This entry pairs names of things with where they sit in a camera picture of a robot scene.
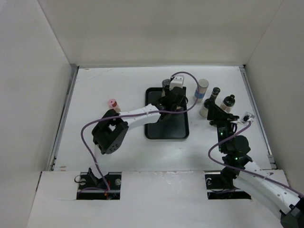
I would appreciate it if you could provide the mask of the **yellow cap spice bottle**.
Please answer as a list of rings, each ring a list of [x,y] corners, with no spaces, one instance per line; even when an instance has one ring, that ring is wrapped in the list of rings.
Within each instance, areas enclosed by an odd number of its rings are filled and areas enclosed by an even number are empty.
[[[178,112],[178,111],[181,110],[181,108],[182,108],[182,105],[180,105],[180,104],[173,104],[171,106],[171,108],[170,108],[170,111],[172,111],[172,112]]]

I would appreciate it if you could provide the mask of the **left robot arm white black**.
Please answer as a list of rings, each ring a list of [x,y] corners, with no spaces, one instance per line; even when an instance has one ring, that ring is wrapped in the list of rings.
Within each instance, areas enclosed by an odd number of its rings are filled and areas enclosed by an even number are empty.
[[[93,128],[93,143],[102,155],[112,154],[122,145],[128,130],[146,124],[166,122],[175,115],[183,115],[183,107],[186,103],[185,87],[174,87],[165,96],[143,108],[129,112],[117,112],[111,109]]]

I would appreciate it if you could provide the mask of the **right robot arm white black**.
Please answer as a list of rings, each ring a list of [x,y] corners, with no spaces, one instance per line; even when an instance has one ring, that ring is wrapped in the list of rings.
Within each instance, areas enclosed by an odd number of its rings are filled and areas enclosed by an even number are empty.
[[[254,120],[254,115],[246,112],[242,118],[222,110],[213,99],[207,102],[207,120],[217,128],[218,147],[224,154],[224,166],[220,172],[220,182],[226,188],[240,189],[268,208],[284,228],[304,226],[304,196],[293,188],[282,184],[262,170],[248,155],[249,141],[242,135]]]

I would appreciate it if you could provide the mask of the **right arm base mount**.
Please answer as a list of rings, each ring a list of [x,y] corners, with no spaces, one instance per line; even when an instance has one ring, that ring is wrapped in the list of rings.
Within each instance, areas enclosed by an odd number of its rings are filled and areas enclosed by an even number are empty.
[[[225,178],[220,171],[205,172],[207,198],[209,200],[250,200],[251,196],[236,188],[231,178]]]

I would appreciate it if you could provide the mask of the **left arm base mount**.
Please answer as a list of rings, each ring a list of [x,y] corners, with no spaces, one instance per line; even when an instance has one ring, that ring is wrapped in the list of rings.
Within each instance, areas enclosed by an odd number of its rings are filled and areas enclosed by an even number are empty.
[[[110,172],[103,178],[93,174],[91,168],[75,176],[77,200],[119,200],[121,195],[122,173]]]

